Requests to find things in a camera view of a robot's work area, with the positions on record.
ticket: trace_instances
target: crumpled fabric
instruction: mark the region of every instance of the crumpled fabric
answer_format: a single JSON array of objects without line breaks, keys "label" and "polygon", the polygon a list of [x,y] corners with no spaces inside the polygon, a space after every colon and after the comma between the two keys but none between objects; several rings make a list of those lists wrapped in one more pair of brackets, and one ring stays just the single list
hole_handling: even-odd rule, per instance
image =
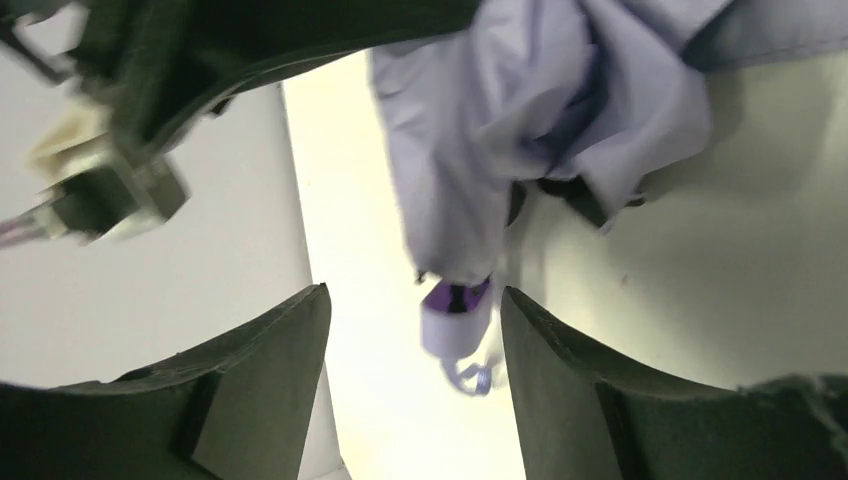
[{"label": "crumpled fabric", "polygon": [[373,49],[419,271],[464,285],[488,278],[515,181],[580,176],[612,221],[644,175],[709,141],[705,81],[690,64],[734,68],[844,48],[846,6],[484,0],[466,31]]}]

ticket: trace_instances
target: white table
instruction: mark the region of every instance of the white table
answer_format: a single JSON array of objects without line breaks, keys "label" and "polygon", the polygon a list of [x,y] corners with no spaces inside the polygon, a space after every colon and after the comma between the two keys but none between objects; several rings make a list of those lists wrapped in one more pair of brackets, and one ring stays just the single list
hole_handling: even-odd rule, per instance
[{"label": "white table", "polygon": [[[510,281],[654,367],[733,387],[848,372],[848,55],[711,79],[715,144],[601,238],[531,202]],[[364,54],[285,83],[306,236],[329,283],[328,369],[354,478],[523,478],[508,388],[454,393],[418,302]],[[497,344],[497,332],[490,339]]]}]

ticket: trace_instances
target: purple cloth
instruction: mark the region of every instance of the purple cloth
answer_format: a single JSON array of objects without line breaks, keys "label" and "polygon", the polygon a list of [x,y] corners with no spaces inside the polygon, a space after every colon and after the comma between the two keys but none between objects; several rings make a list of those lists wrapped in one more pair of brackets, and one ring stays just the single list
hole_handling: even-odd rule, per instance
[{"label": "purple cloth", "polygon": [[580,175],[613,219],[645,174],[700,152],[709,101],[683,57],[709,70],[846,38],[845,0],[484,0],[465,32],[375,48],[416,266],[483,282],[516,180]]}]

